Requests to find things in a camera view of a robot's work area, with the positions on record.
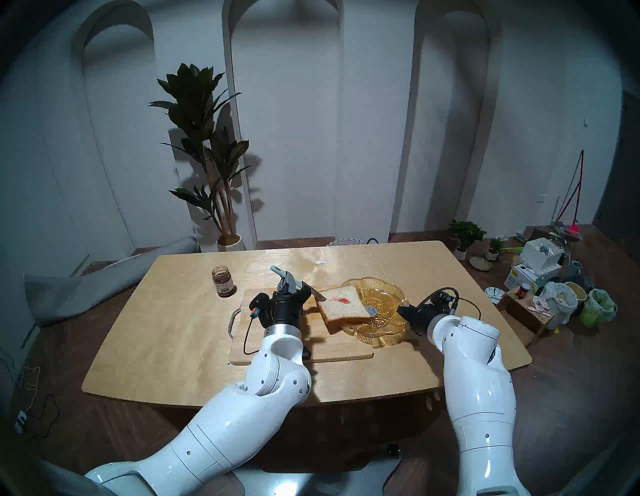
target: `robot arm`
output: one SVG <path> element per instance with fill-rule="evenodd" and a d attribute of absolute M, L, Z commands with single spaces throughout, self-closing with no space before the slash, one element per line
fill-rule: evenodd
<path fill-rule="evenodd" d="M 444 289 L 452 289 L 455 299 Z M 453 315 L 458 298 L 453 288 L 442 288 L 418 307 L 398 308 L 414 332 L 427 335 L 444 355 L 447 411 L 460 448 L 458 496 L 529 496 L 513 465 L 516 398 L 511 375 L 502 364 L 500 331 Z"/>
<path fill-rule="evenodd" d="M 108 463 L 86 477 L 122 496 L 187 495 L 258 453 L 289 410 L 311 391 L 300 333 L 301 307 L 311 293 L 306 285 L 293 291 L 285 287 L 274 293 L 275 313 L 292 320 L 277 319 L 266 328 L 244 381 L 210 399 L 175 439 L 149 458 Z"/>

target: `green bag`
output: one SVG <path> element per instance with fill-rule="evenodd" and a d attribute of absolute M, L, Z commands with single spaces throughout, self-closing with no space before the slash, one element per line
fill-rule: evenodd
<path fill-rule="evenodd" d="M 609 294 L 603 289 L 592 289 L 584 302 L 584 308 L 580 313 L 580 321 L 587 327 L 596 327 L 600 319 L 613 320 L 618 311 L 618 306 L 613 302 Z"/>

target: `plastic bag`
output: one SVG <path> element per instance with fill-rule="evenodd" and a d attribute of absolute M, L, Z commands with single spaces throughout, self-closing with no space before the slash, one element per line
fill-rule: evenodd
<path fill-rule="evenodd" d="M 555 329 L 560 324 L 566 324 L 573 311 L 578 308 L 578 297 L 573 289 L 561 282 L 548 282 L 542 290 L 540 297 L 546 300 L 552 319 L 547 324 L 547 329 Z"/>
<path fill-rule="evenodd" d="M 609 294 L 603 289 L 589 291 L 587 301 L 580 313 L 580 321 L 587 327 L 596 327 L 600 319 L 613 320 L 618 311 L 618 306 L 613 302 Z"/>

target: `toast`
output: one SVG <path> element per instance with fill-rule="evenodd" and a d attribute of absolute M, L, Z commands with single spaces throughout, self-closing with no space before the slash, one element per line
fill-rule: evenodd
<path fill-rule="evenodd" d="M 321 291 L 320 294 L 326 300 L 316 303 L 327 326 L 366 322 L 372 318 L 360 301 L 355 286 L 340 286 Z"/>

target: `plant pot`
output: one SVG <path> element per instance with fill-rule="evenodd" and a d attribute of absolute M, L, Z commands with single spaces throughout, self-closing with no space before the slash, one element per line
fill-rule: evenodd
<path fill-rule="evenodd" d="M 495 262 L 498 259 L 498 251 L 493 248 L 487 248 L 484 253 L 484 257 L 490 262 Z"/>
<path fill-rule="evenodd" d="M 220 241 L 222 241 L 222 236 L 220 236 L 218 238 L 218 240 L 216 241 L 216 246 L 218 247 L 218 251 L 219 252 L 243 252 L 246 250 L 246 248 L 244 247 L 244 243 L 242 241 L 242 236 L 240 236 L 239 234 L 238 236 L 238 240 L 233 243 L 233 244 L 222 244 L 220 243 Z"/>
<path fill-rule="evenodd" d="M 460 247 L 456 247 L 456 251 L 453 252 L 454 257 L 456 257 L 458 260 L 463 261 L 467 258 L 467 251 L 465 250 L 464 252 L 460 250 Z"/>

